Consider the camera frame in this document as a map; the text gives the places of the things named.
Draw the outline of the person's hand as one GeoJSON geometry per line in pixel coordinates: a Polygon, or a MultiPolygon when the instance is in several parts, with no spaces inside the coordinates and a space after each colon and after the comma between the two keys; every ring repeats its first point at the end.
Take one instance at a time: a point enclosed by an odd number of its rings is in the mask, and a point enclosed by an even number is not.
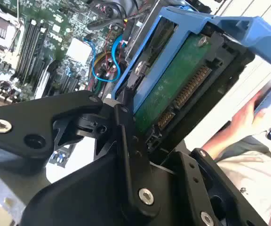
{"type": "Polygon", "coordinates": [[[257,114],[254,113],[255,104],[261,96],[262,93],[259,91],[232,117],[229,131],[233,141],[239,141],[262,131],[263,118],[267,109],[264,108],[257,114]]]}

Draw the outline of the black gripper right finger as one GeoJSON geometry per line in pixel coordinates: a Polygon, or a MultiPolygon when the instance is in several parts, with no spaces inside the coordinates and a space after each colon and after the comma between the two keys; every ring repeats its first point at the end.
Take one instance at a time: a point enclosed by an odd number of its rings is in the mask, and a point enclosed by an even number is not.
{"type": "Polygon", "coordinates": [[[175,153],[183,216],[189,226],[264,226],[265,221],[201,149],[175,153]]]}

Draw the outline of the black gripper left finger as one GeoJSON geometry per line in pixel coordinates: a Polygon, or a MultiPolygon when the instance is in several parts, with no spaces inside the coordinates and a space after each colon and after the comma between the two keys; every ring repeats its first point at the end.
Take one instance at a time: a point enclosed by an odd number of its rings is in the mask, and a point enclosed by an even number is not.
{"type": "Polygon", "coordinates": [[[99,153],[114,147],[124,214],[156,216],[159,204],[147,152],[128,105],[82,90],[0,106],[0,168],[10,172],[35,175],[54,151],[84,137],[96,139],[99,153]]]}

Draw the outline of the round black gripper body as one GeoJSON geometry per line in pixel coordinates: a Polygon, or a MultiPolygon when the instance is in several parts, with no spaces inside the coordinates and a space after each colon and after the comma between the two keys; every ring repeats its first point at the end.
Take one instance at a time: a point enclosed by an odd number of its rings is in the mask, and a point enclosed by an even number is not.
{"type": "Polygon", "coordinates": [[[144,152],[109,151],[43,188],[29,202],[23,226],[194,226],[190,198],[198,165],[176,152],[168,168],[144,152]]]}

